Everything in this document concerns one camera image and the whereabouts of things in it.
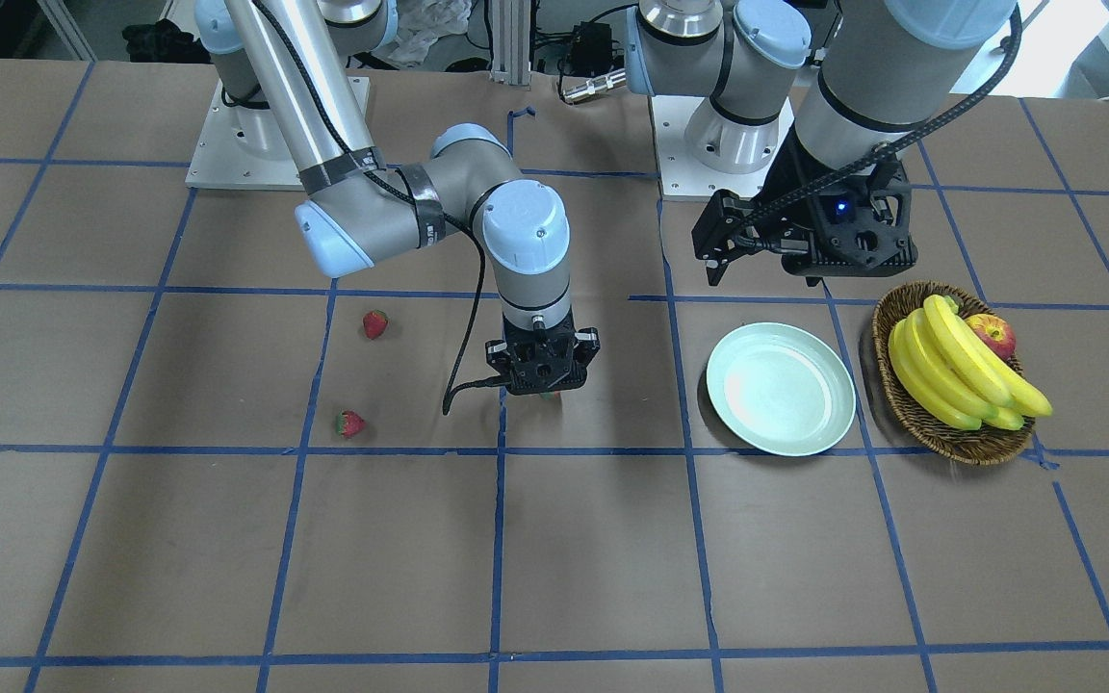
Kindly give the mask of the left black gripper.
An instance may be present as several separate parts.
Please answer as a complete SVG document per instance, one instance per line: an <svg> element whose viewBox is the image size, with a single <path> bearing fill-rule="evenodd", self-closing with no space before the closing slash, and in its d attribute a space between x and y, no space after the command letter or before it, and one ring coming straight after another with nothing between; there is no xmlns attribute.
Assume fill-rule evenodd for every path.
<svg viewBox="0 0 1109 693"><path fill-rule="evenodd" d="M910 271L912 188L899 159L780 210L734 192L713 192L691 230L692 253L716 288L735 259L779 253L782 267L810 284L823 277L889 277Z"/></svg>

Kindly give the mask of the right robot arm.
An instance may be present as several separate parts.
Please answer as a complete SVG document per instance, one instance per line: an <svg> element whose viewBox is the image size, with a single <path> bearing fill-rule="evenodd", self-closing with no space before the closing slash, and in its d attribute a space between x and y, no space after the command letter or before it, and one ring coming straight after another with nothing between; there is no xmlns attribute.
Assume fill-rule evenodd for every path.
<svg viewBox="0 0 1109 693"><path fill-rule="evenodd" d="M199 1L199 40L218 70L227 108L274 118L305 201L303 240L330 279L365 271L459 232L494 273L503 337L477 383L511 395L579 389L600 350L577 329L571 224L559 194L516 167L479 124L436 137L430 157L388 169L347 75L352 52L391 42L391 1Z"/></svg>

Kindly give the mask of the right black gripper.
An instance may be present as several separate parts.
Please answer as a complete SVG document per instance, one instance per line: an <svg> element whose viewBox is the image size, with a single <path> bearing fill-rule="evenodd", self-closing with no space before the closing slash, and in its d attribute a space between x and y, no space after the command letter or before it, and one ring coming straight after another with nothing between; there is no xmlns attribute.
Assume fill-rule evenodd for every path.
<svg viewBox="0 0 1109 693"><path fill-rule="evenodd" d="M502 340L485 344L485 359L498 373L494 383L513 396L526 396L580 389L600 349L594 327L576 329L569 322L559 322L529 332L506 322Z"/></svg>

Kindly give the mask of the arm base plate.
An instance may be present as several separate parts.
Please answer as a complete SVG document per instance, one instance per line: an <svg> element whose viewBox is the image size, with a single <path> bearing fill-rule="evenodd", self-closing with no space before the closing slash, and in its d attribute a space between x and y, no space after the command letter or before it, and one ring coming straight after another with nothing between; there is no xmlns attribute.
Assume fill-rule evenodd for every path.
<svg viewBox="0 0 1109 693"><path fill-rule="evenodd" d="M304 190L274 113L225 105L221 84L213 90L186 184L224 192Z"/></svg>
<svg viewBox="0 0 1109 693"><path fill-rule="evenodd" d="M793 122L788 99L766 124L740 124L718 113L708 96L650 100L661 194L669 201L706 202L721 190L752 197Z"/></svg>

